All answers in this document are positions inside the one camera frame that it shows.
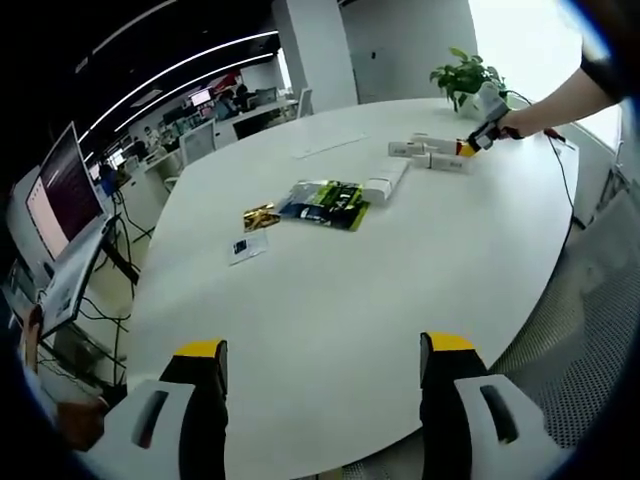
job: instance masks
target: computer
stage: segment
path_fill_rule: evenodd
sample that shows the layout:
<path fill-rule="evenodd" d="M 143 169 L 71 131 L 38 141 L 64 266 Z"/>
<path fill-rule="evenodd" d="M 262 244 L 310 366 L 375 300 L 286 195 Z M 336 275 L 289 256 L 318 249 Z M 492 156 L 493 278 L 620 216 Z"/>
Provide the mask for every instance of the computer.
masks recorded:
<path fill-rule="evenodd" d="M 82 295 L 112 218 L 93 187 L 73 123 L 41 165 L 27 211 L 51 256 L 44 291 L 43 337 L 76 318 Z"/>

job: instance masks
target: white wall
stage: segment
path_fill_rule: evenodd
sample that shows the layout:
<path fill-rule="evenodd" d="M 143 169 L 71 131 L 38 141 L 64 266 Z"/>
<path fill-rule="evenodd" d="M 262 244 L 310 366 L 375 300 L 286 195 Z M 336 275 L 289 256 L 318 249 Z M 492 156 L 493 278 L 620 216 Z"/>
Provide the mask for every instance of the white wall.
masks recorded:
<path fill-rule="evenodd" d="M 353 68 L 335 0 L 275 0 L 271 6 L 296 95 L 313 90 L 315 113 L 357 105 Z"/>
<path fill-rule="evenodd" d="M 291 86 L 295 96 L 299 97 L 302 89 L 308 85 L 304 75 L 304 68 L 302 67 L 302 59 L 300 58 L 296 34 L 293 30 L 293 23 L 289 15 L 289 10 L 287 9 L 287 2 L 285 0 L 274 1 L 271 4 L 271 11 L 287 61 Z"/>
<path fill-rule="evenodd" d="M 242 82 L 251 92 L 273 87 L 284 88 L 278 66 L 278 59 L 276 57 L 270 62 L 241 68 L 240 74 L 242 75 Z"/>
<path fill-rule="evenodd" d="M 295 0 L 290 13 L 314 113 L 357 105 L 353 66 L 340 9 L 334 0 Z"/>
<path fill-rule="evenodd" d="M 361 103 L 443 96 L 429 74 L 455 61 L 449 47 L 478 50 L 468 0 L 360 0 L 341 12 Z"/>

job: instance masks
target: card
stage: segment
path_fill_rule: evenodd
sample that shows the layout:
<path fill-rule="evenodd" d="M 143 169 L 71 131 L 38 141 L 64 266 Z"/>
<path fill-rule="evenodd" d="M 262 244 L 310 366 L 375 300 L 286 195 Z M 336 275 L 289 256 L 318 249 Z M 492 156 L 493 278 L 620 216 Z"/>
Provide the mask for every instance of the card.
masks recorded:
<path fill-rule="evenodd" d="M 264 229 L 244 234 L 231 244 L 229 265 L 243 262 L 267 251 L 267 234 Z"/>

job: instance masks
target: person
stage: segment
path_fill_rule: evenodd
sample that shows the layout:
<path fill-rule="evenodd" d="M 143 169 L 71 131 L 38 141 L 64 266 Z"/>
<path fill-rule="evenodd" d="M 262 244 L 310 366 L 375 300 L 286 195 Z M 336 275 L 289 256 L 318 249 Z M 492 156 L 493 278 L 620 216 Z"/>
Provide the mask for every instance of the person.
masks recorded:
<path fill-rule="evenodd" d="M 110 197 L 118 188 L 117 173 L 106 160 L 102 161 L 98 172 L 100 174 L 102 190 L 107 197 Z"/>
<path fill-rule="evenodd" d="M 97 398 L 87 404 L 56 403 L 43 389 L 38 377 L 38 341 L 43 311 L 36 305 L 24 322 L 24 375 L 31 392 L 49 421 L 57 427 L 74 450 L 89 450 L 104 433 L 104 415 L 108 404 Z"/>
<path fill-rule="evenodd" d="M 220 98 L 216 102 L 216 115 L 218 120 L 227 120 L 228 118 L 235 117 L 238 114 L 238 110 L 233 105 L 233 93 L 230 90 L 225 90 L 220 94 Z"/>
<path fill-rule="evenodd" d="M 512 110 L 498 126 L 515 128 L 528 137 L 545 128 L 575 122 L 622 101 L 623 88 L 616 83 L 603 61 L 589 61 L 583 56 L 580 68 L 544 100 L 522 110 Z"/>
<path fill-rule="evenodd" d="M 233 103 L 243 112 L 247 112 L 249 110 L 249 89 L 245 84 L 241 84 L 238 88 L 236 88 L 236 96 L 233 99 Z"/>
<path fill-rule="evenodd" d="M 153 150 L 160 144 L 160 134 L 155 128 L 152 129 L 149 126 L 146 126 L 144 127 L 144 133 L 147 135 L 149 150 Z"/>
<path fill-rule="evenodd" d="M 133 153 L 138 157 L 138 161 L 142 161 L 149 156 L 147 146 L 138 137 L 133 138 Z"/>

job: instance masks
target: round table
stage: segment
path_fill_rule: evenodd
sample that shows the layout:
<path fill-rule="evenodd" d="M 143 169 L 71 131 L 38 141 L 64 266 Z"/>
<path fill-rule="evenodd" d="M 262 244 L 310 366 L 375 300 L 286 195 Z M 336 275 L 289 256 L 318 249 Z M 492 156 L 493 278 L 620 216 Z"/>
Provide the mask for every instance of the round table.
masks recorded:
<path fill-rule="evenodd" d="M 419 337 L 464 335 L 490 366 L 540 298 L 571 207 L 546 137 L 497 142 L 468 175 L 410 167 L 357 232 L 282 221 L 229 266 L 243 213 L 301 179 L 364 182 L 387 142 L 465 137 L 440 99 L 326 112 L 189 166 L 162 212 L 131 325 L 128 382 L 182 345 L 229 346 L 228 478 L 297 478 L 371 455 L 420 426 Z M 578 153 L 561 158 L 571 196 Z"/>

